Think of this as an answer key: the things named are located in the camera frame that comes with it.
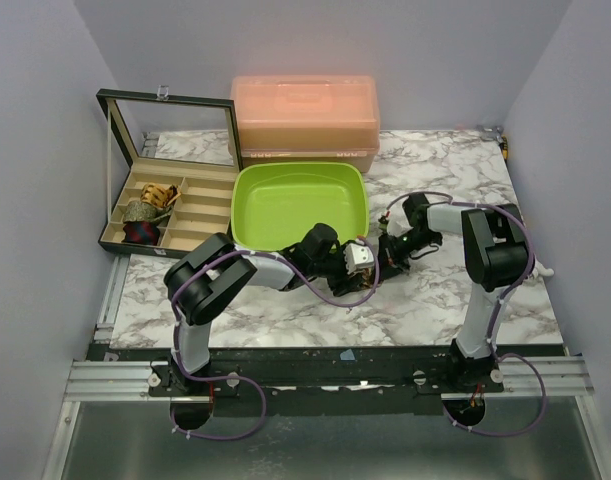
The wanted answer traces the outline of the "small white plastic piece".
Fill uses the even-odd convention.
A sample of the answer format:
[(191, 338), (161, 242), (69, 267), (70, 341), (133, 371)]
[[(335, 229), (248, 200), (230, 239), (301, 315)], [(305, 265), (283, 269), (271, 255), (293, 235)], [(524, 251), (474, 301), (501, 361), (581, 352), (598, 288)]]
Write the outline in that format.
[(531, 272), (533, 278), (544, 277), (551, 278), (555, 275), (552, 268), (545, 267), (537, 258), (534, 259), (534, 265)]

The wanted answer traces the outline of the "black mounting base rail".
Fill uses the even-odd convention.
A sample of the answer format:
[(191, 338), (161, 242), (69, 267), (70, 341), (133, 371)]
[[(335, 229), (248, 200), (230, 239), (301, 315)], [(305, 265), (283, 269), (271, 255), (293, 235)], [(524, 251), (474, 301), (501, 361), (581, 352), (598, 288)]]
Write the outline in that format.
[(266, 418), (412, 413), (445, 410), (479, 420), (494, 398), (574, 396), (587, 390), (581, 359), (557, 346), (500, 350), (489, 377), (463, 388), (445, 383), (447, 347), (216, 348), (198, 373), (214, 381), (183, 377), (164, 350), (111, 350), (93, 345), (84, 361), (148, 362), (145, 401), (165, 405), (181, 423), (211, 417)]

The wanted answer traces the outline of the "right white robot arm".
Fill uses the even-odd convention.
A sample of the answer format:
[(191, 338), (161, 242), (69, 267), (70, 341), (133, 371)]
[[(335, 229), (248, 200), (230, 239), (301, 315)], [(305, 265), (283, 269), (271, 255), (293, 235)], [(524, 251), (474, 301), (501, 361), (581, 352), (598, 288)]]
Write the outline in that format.
[(441, 375), (452, 389), (465, 392), (496, 367), (496, 338), (506, 301), (532, 272), (536, 258), (517, 205), (459, 202), (448, 194), (432, 203), (430, 195), (421, 191), (396, 198), (409, 224), (398, 236), (388, 233), (390, 207), (379, 219), (379, 280), (409, 272), (411, 262), (420, 259), (424, 249), (440, 247), (445, 234), (462, 238), (472, 289)]

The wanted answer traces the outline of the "yellow clamp at corner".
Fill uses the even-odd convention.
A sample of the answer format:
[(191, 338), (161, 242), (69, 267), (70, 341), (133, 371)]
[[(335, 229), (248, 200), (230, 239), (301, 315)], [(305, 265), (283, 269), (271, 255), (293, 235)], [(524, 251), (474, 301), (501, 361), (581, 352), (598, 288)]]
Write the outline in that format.
[(509, 159), (509, 142), (505, 135), (502, 135), (499, 142), (499, 147), (505, 162)]

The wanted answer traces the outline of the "black tie organizer case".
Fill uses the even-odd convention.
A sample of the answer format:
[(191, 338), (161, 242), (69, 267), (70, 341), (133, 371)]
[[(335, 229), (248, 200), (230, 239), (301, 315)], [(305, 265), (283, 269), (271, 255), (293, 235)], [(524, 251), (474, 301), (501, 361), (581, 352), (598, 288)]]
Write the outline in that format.
[[(108, 194), (100, 246), (115, 254), (180, 258), (227, 231), (235, 180), (243, 168), (230, 99), (101, 89), (107, 148), (120, 149), (129, 172), (119, 194)], [(156, 246), (123, 243), (123, 215), (142, 187), (178, 185), (181, 196), (158, 226)]]

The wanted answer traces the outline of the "orange translucent storage box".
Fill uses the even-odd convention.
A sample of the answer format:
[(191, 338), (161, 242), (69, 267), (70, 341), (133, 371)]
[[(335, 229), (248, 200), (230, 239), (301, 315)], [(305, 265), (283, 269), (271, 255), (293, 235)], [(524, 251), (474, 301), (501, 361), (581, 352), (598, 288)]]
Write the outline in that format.
[(230, 97), (244, 166), (330, 161), (366, 173), (379, 153), (380, 112), (370, 76), (238, 76)]

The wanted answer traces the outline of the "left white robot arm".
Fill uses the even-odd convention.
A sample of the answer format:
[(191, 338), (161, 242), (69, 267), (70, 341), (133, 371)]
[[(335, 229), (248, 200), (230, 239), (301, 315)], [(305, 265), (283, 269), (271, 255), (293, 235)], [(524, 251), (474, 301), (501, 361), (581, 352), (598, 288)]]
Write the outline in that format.
[(337, 232), (323, 223), (279, 251), (252, 250), (224, 233), (211, 235), (164, 277), (176, 317), (173, 384), (194, 395), (216, 379), (205, 370), (211, 323), (244, 287), (291, 291), (304, 286), (329, 305), (352, 309), (374, 295), (381, 276), (377, 248), (363, 237), (340, 243)]

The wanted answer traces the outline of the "red navy rolled tie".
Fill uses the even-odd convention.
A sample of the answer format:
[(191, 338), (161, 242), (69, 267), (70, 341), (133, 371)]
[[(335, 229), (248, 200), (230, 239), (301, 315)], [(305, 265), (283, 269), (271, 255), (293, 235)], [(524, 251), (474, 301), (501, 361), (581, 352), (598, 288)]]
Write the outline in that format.
[(145, 246), (156, 246), (161, 236), (158, 226), (147, 221), (124, 223), (123, 232), (123, 243)]

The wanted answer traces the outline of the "grey-green rolled tie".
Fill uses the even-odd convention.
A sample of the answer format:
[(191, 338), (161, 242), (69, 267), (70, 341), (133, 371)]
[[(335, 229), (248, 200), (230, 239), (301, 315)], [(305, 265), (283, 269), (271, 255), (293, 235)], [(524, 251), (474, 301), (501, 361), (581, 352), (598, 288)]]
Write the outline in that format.
[(165, 219), (171, 216), (172, 206), (157, 207), (140, 200), (131, 201), (126, 206), (123, 222), (136, 223), (146, 222), (153, 225), (159, 225)]

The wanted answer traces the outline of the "green plastic tray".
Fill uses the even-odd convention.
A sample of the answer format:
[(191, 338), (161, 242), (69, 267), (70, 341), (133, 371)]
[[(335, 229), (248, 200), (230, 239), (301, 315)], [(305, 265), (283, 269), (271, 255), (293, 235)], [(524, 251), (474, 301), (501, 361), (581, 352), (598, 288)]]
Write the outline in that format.
[(278, 251), (301, 241), (316, 224), (333, 228), (342, 242), (369, 232), (370, 208), (362, 174), (331, 162), (250, 166), (237, 177), (230, 225), (235, 243)]

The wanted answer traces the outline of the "yellow rolled tie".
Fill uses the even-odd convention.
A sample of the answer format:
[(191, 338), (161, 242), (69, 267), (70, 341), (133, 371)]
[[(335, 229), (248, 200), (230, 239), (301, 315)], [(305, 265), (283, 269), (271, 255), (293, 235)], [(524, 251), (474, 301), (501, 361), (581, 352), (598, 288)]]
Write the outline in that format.
[(164, 187), (156, 183), (147, 183), (141, 189), (140, 201), (157, 209), (172, 207), (181, 196), (178, 185)]

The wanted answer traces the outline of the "floral patterned tie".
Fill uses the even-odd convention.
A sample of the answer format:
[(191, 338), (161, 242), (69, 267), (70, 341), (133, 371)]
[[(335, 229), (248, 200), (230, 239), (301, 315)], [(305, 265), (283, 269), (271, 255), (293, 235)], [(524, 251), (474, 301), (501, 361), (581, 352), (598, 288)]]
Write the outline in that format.
[(376, 275), (375, 268), (359, 270), (351, 277), (352, 292), (371, 290), (374, 285), (380, 286), (383, 280), (382, 270), (380, 270), (379, 275)]

